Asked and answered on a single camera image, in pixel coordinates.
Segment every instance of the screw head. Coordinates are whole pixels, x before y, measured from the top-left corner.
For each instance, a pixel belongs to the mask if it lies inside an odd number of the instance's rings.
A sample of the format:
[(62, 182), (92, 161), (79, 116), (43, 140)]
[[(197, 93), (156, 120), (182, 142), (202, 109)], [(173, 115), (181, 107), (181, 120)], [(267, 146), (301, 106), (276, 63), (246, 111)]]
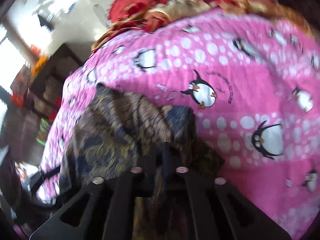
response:
[(217, 185), (223, 185), (223, 184), (225, 184), (227, 182), (227, 180), (225, 178), (223, 178), (223, 177), (219, 177), (219, 178), (216, 178), (214, 180), (214, 182)]
[(142, 172), (142, 168), (138, 167), (138, 166), (135, 166), (135, 167), (132, 167), (130, 171), (132, 173), (141, 173)]
[(92, 180), (92, 183), (94, 184), (102, 184), (104, 182), (104, 178), (103, 177), (95, 177), (93, 180)]
[(188, 168), (181, 166), (181, 167), (176, 168), (176, 172), (177, 173), (186, 173), (186, 172), (188, 172)]

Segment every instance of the cartoon penguin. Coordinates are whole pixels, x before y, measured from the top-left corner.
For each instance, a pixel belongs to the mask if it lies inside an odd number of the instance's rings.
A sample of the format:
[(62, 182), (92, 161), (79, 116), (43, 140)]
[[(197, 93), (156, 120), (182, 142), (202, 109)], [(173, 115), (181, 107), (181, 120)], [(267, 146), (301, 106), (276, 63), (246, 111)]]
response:
[(313, 56), (311, 57), (311, 65), (312, 65), (315, 69), (319, 69), (319, 67), (320, 67), (319, 55), (313, 55)]
[(112, 54), (113, 55), (118, 55), (118, 54), (120, 54), (122, 51), (124, 51), (124, 46), (119, 46), (118, 48), (116, 48), (113, 52), (112, 52)]
[(309, 171), (309, 173), (305, 176), (305, 182), (302, 186), (307, 187), (310, 192), (314, 192), (317, 188), (318, 183), (318, 172), (315, 169)]
[(88, 83), (95, 83), (97, 80), (97, 76), (96, 76), (96, 69), (92, 69), (88, 75), (87, 75), (87, 82)]
[(283, 37), (283, 35), (280, 32), (271, 29), (269, 32), (269, 36), (275, 38), (276, 41), (278, 41), (282, 46), (287, 45), (287, 40)]
[(156, 67), (156, 51), (155, 49), (142, 50), (134, 59), (134, 64), (143, 71), (147, 68)]
[(279, 123), (263, 127), (265, 122), (263, 121), (253, 133), (251, 142), (264, 157), (274, 160), (271, 156), (282, 155), (282, 125)]
[(190, 24), (188, 24), (186, 27), (184, 27), (182, 29), (184, 32), (186, 33), (197, 33), (197, 32), (200, 32), (201, 29), (197, 26), (191, 26)]
[(311, 94), (307, 91), (301, 90), (296, 87), (292, 95), (297, 100), (299, 107), (305, 112), (309, 112), (313, 108), (313, 100), (311, 100)]
[(233, 45), (240, 51), (243, 51), (246, 55), (253, 58), (260, 58), (259, 52), (247, 41), (241, 38), (235, 39)]
[(180, 91), (182, 94), (191, 95), (192, 99), (198, 104), (198, 109), (205, 109), (213, 106), (218, 98), (213, 87), (206, 81), (202, 80), (199, 73), (194, 70), (197, 78), (189, 84), (189, 89)]
[(303, 53), (303, 47), (301, 46), (300, 42), (298, 41), (297, 36), (290, 35), (290, 42), (293, 46), (299, 48), (301, 50), (301, 53)]

